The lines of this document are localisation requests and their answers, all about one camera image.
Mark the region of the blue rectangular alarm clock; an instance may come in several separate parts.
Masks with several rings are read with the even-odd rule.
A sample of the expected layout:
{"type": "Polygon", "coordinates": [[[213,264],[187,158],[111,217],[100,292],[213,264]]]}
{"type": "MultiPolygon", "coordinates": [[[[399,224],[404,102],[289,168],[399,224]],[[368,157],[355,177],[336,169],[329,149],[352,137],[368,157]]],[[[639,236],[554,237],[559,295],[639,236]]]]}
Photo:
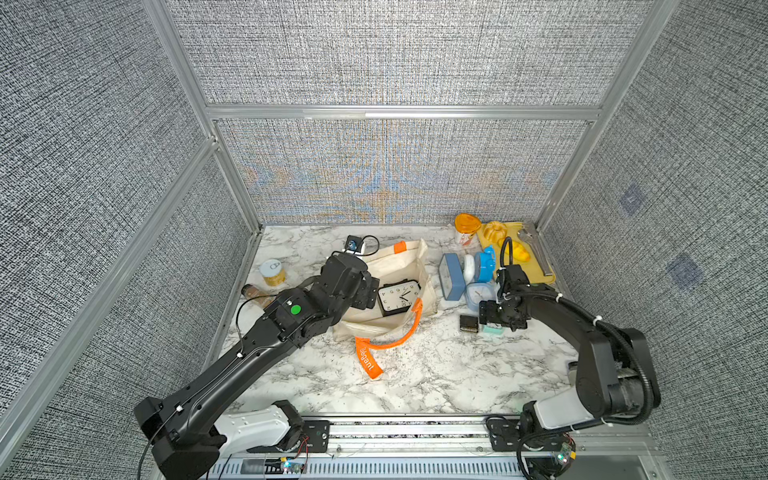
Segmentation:
{"type": "Polygon", "coordinates": [[[463,268],[456,253],[445,253],[438,267],[443,298],[446,301],[459,301],[466,289],[463,268]]]}

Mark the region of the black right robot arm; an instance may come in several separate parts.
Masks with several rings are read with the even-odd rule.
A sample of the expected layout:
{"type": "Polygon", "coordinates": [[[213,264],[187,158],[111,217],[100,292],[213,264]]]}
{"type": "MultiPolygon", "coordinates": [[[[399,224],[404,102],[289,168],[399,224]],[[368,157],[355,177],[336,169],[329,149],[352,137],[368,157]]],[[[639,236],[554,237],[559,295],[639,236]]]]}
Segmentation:
{"type": "Polygon", "coordinates": [[[518,265],[497,271],[495,300],[479,303],[482,325],[515,332],[537,320],[576,351],[575,381],[568,390],[524,405],[522,436],[561,434],[604,424],[637,425],[661,403],[648,341],[565,298],[547,284],[531,282],[518,265]]]}

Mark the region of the canvas bag orange handles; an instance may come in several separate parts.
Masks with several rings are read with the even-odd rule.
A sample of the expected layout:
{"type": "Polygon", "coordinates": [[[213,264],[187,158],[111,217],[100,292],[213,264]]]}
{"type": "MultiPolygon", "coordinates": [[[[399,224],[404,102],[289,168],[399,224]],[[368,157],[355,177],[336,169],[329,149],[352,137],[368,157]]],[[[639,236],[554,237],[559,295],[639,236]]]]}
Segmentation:
{"type": "Polygon", "coordinates": [[[372,380],[383,373],[374,358],[376,351],[406,343],[420,322],[436,312],[437,294],[426,269],[425,240],[400,241],[362,259],[380,285],[370,309],[351,308],[333,328],[339,340],[352,339],[362,370],[372,380]]]}

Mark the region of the light blue square alarm clock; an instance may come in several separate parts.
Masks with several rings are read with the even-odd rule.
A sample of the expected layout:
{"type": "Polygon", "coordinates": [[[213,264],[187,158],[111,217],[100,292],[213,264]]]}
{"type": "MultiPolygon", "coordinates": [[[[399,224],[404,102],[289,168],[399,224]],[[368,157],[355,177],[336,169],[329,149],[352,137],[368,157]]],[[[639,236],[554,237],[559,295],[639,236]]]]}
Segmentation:
{"type": "Polygon", "coordinates": [[[468,309],[473,313],[479,312],[481,302],[495,301],[496,298],[497,288],[492,283],[473,282],[466,286],[466,304],[468,309]]]}

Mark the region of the black square alarm clock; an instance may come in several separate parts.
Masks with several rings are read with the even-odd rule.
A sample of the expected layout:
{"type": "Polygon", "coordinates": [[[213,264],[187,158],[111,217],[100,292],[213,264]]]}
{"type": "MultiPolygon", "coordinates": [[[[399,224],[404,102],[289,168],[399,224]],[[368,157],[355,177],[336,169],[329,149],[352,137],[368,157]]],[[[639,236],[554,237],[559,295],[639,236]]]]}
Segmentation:
{"type": "Polygon", "coordinates": [[[420,284],[413,279],[381,286],[377,298],[384,317],[407,312],[418,299],[420,284]]]}

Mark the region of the small black square clock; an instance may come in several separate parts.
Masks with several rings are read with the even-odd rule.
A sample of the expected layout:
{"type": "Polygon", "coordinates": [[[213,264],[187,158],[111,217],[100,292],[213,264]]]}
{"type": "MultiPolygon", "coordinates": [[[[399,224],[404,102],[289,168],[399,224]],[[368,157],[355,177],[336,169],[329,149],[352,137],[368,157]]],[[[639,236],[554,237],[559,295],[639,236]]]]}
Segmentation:
{"type": "Polygon", "coordinates": [[[477,334],[480,330],[479,319],[474,316],[461,315],[459,317],[459,328],[462,332],[477,334]]]}

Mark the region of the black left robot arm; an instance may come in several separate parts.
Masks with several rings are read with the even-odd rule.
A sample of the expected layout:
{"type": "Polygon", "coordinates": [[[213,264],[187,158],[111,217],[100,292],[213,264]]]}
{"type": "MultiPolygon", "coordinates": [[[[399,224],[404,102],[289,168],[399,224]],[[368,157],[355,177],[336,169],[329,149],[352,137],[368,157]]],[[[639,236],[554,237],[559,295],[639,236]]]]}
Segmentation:
{"type": "Polygon", "coordinates": [[[288,401],[226,420],[223,415],[257,379],[351,308],[371,309],[380,281],[350,253],[334,253],[319,274],[281,291],[248,332],[197,378],[134,409],[151,454],[167,479],[197,479],[221,454],[270,447],[291,452],[303,441],[304,420],[288,401]]]}

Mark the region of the mint green alarm clock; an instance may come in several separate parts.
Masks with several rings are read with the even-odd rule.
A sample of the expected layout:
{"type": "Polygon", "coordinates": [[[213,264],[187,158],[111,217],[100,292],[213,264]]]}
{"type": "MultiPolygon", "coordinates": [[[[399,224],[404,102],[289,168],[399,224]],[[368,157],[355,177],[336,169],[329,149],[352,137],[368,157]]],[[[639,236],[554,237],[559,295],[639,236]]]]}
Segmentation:
{"type": "Polygon", "coordinates": [[[488,335],[501,336],[504,332],[504,327],[495,323],[483,324],[482,331],[488,335]]]}

